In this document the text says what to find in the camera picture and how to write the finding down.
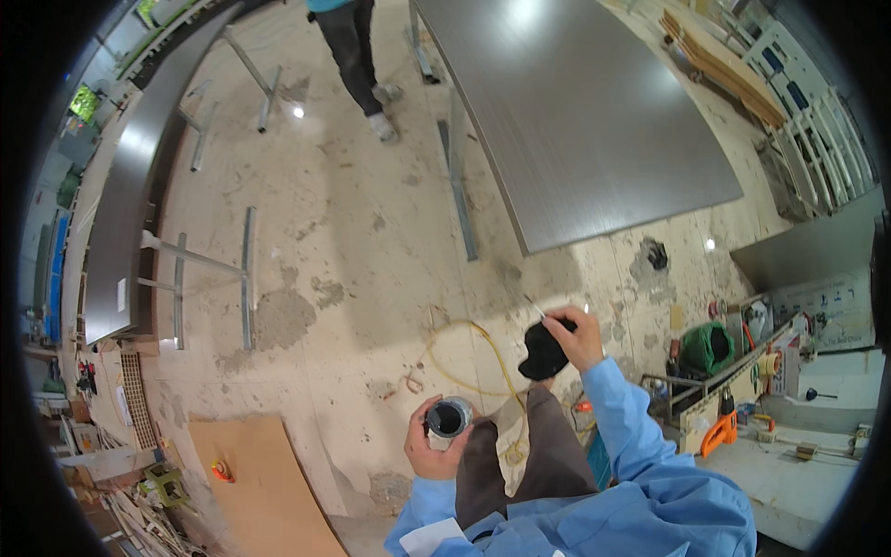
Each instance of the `black trousers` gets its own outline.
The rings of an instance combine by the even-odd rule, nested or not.
[[[526,414],[529,458],[513,497],[504,494],[504,477],[495,450],[498,429],[488,418],[473,422],[473,432],[458,464],[454,508],[462,529],[494,511],[506,517],[509,504],[549,497],[587,496],[600,491],[557,398],[545,387],[534,385],[529,389]]]
[[[374,0],[352,0],[336,10],[315,15],[340,68],[340,78],[365,116],[383,111],[372,93],[378,83],[372,61],[373,10]]]

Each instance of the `orange heat gun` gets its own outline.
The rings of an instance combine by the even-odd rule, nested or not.
[[[721,391],[718,414],[717,423],[708,430],[705,438],[702,439],[702,446],[699,448],[702,458],[708,457],[718,445],[722,443],[730,445],[736,441],[736,405],[733,404],[730,387],[724,387]]]

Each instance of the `light blue shirt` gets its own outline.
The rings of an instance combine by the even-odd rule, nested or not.
[[[310,12],[324,13],[331,10],[337,10],[344,4],[349,4],[353,0],[307,0],[307,8]]]
[[[647,415],[650,397],[625,380],[611,357],[582,374],[582,383],[620,483],[593,496],[508,505],[507,519],[493,512],[463,537],[459,529],[457,535],[439,535],[445,539],[434,540],[431,557],[551,557],[561,555],[558,550],[568,557],[755,554],[755,519],[746,494],[725,476],[696,468],[692,455],[674,453],[674,442]],[[454,498],[453,479],[415,477],[384,548],[408,555],[400,538],[451,523]],[[469,541],[487,530],[492,536]]]

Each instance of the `brown trousers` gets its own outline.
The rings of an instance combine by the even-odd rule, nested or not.
[[[495,441],[498,429],[488,418],[473,422],[474,429],[458,465],[455,510],[458,525],[469,528],[493,511],[507,517],[508,504],[549,497],[597,493],[597,482],[576,433],[560,402],[541,385],[529,390],[529,457],[526,472],[513,497],[504,494]]]

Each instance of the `table top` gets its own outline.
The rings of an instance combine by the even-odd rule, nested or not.
[[[413,0],[524,254],[742,196],[696,105],[595,0]]]
[[[140,240],[155,176],[155,157],[186,87],[210,46],[238,14],[234,4],[203,25],[161,63],[121,135],[102,190],[87,255],[86,344],[136,323]],[[161,207],[155,209],[160,215]]]

